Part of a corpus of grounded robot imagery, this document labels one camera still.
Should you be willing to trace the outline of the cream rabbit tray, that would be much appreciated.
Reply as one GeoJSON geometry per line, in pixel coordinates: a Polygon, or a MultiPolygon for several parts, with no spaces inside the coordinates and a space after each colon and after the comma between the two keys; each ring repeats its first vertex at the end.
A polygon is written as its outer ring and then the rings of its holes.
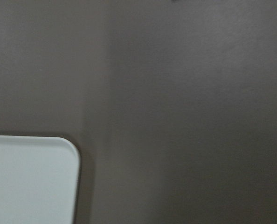
{"type": "Polygon", "coordinates": [[[0,224],[73,224],[79,173],[65,138],[0,135],[0,224]]]}

